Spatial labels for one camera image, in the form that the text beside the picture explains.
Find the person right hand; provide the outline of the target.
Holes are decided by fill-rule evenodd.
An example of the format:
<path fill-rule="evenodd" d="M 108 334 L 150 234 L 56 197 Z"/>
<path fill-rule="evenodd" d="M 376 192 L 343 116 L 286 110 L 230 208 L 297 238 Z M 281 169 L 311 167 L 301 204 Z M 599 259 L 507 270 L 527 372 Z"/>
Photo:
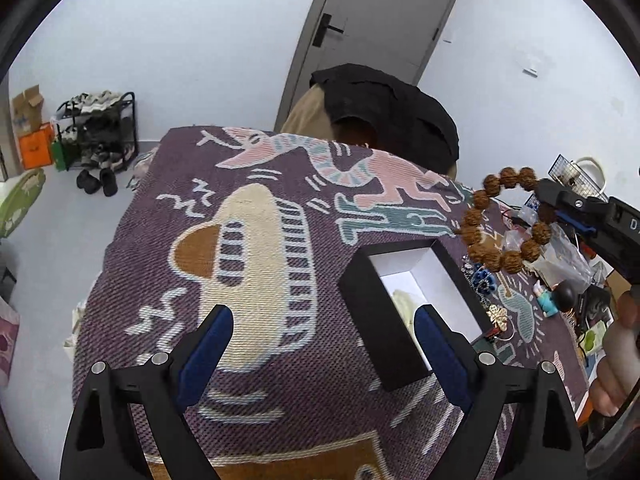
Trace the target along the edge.
<path fill-rule="evenodd" d="M 593 408 L 613 417 L 639 380 L 639 286 L 634 285 L 617 301 L 618 319 L 603 339 L 605 356 L 597 365 L 597 377 L 589 388 Z"/>

